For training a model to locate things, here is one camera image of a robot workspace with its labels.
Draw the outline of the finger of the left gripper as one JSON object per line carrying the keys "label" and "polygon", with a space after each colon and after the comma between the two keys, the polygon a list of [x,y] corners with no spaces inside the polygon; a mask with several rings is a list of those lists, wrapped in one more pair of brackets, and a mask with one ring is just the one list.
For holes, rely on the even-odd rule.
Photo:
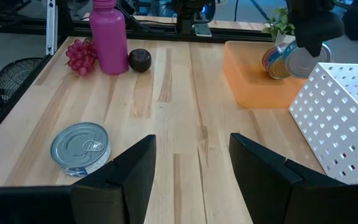
{"label": "finger of the left gripper", "polygon": [[344,23],[337,15],[320,15],[294,22],[295,39],[299,48],[305,48],[312,57],[320,55],[325,41],[344,34]]}

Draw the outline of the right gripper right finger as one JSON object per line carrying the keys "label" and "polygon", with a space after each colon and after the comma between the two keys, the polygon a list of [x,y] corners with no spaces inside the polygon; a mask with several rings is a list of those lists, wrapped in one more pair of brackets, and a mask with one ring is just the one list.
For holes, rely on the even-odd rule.
{"label": "right gripper right finger", "polygon": [[254,223],[283,223],[295,184],[308,187],[343,184],[239,133],[231,133],[229,153],[237,184]]}

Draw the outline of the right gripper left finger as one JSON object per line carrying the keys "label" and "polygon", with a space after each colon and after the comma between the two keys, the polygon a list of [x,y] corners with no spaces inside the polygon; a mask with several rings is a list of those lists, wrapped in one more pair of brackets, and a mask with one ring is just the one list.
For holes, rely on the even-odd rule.
{"label": "right gripper left finger", "polygon": [[143,223],[154,182],[156,135],[149,134],[74,183],[76,223]]}

